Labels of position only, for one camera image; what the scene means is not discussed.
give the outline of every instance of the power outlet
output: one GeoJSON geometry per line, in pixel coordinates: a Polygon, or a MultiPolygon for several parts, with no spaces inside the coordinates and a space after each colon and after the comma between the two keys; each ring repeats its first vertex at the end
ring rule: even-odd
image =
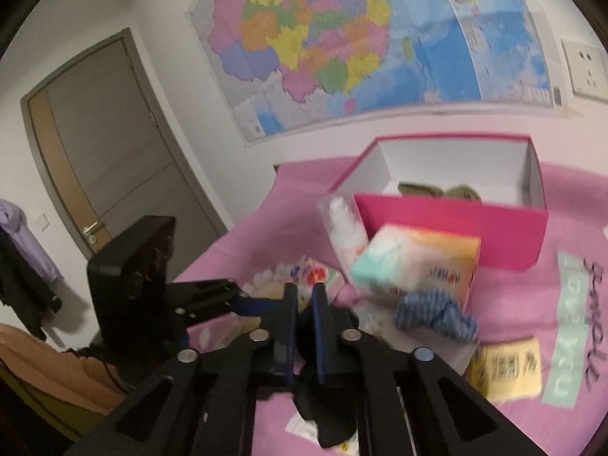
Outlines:
{"type": "Polygon", "coordinates": [[[608,76],[601,51],[570,41],[562,41],[562,45],[574,94],[608,102],[608,76]]]}

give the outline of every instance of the hanging jacket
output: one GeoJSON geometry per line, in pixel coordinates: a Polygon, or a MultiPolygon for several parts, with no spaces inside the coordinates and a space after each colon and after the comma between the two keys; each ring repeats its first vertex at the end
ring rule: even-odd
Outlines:
{"type": "Polygon", "coordinates": [[[13,308],[25,328],[46,340],[40,325],[47,310],[59,311],[62,301],[21,255],[6,231],[0,228],[0,301],[13,308]]]}
{"type": "Polygon", "coordinates": [[[59,269],[25,226],[22,216],[21,209],[15,204],[0,199],[0,227],[10,235],[21,255],[38,275],[52,283],[60,276],[59,269]]]}

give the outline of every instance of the open box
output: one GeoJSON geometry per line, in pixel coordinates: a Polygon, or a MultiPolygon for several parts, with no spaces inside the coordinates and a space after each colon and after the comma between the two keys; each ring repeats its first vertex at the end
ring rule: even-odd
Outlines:
{"type": "Polygon", "coordinates": [[[373,236],[386,223],[481,237],[481,266],[532,266],[548,213],[540,165],[529,136],[440,133],[377,138],[332,190],[353,194],[373,236]],[[400,182],[443,190],[469,185],[482,203],[402,196],[400,182]]]}

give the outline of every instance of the white wall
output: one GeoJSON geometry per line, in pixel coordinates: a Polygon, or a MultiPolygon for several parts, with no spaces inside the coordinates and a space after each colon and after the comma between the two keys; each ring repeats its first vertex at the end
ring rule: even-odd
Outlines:
{"type": "MultiPolygon", "coordinates": [[[[545,9],[554,32],[584,44],[599,41],[570,0],[536,0],[545,9]]],[[[134,0],[135,19],[149,57],[174,116],[171,126],[190,143],[230,217],[238,221],[255,210],[267,195],[273,163],[359,153],[376,135],[435,130],[486,130],[533,135],[542,160],[608,174],[600,150],[608,141],[604,118],[608,106],[575,99],[562,91],[572,118],[521,115],[417,115],[360,121],[331,129],[286,135],[245,148],[226,102],[209,72],[196,33],[187,17],[193,0],[134,0]]],[[[565,60],[562,81],[569,86],[565,60]]]]}
{"type": "MultiPolygon", "coordinates": [[[[56,293],[64,306],[44,326],[57,348],[81,347],[97,332],[86,260],[61,222],[36,169],[20,101],[48,74],[86,48],[128,27],[131,0],[42,0],[0,62],[0,198],[19,205],[29,226],[65,278],[56,293]],[[33,221],[46,214],[40,232],[33,221]]],[[[9,307],[0,322],[22,327],[9,307]]]]}

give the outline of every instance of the blue checkered cloth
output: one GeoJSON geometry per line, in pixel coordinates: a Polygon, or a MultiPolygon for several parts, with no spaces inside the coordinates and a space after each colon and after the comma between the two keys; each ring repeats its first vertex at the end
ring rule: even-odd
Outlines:
{"type": "Polygon", "coordinates": [[[475,318],[463,313],[460,304],[443,290],[421,291],[401,298],[394,317],[398,329],[426,326],[444,336],[472,342],[477,334],[475,318]]]}

